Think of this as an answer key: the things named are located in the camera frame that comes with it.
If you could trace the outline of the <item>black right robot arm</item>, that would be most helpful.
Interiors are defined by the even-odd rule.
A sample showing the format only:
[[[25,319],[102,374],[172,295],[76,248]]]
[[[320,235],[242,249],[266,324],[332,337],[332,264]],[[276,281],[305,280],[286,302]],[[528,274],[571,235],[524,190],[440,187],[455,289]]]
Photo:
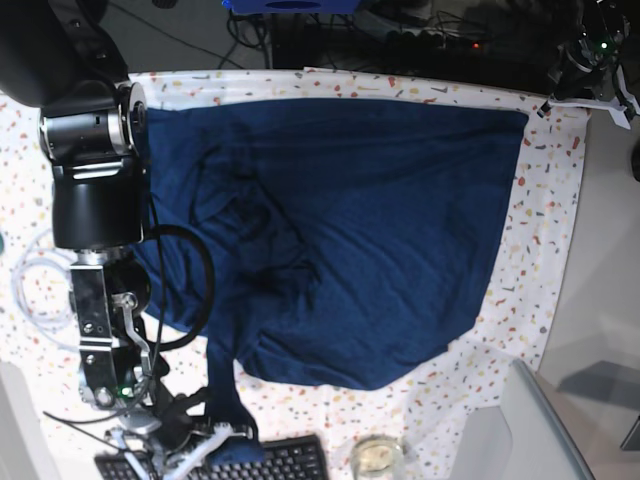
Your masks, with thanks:
[[[1,89],[39,110],[39,142],[53,175],[55,245],[73,251],[71,305],[79,324],[81,391],[155,454],[191,450],[210,423],[190,415],[206,400],[172,395],[162,353],[187,345],[213,306],[213,261],[186,229],[149,215],[150,153],[143,88],[87,1],[1,5]],[[131,248],[173,235],[205,267],[205,300],[189,333],[149,340],[141,319],[151,283]]]

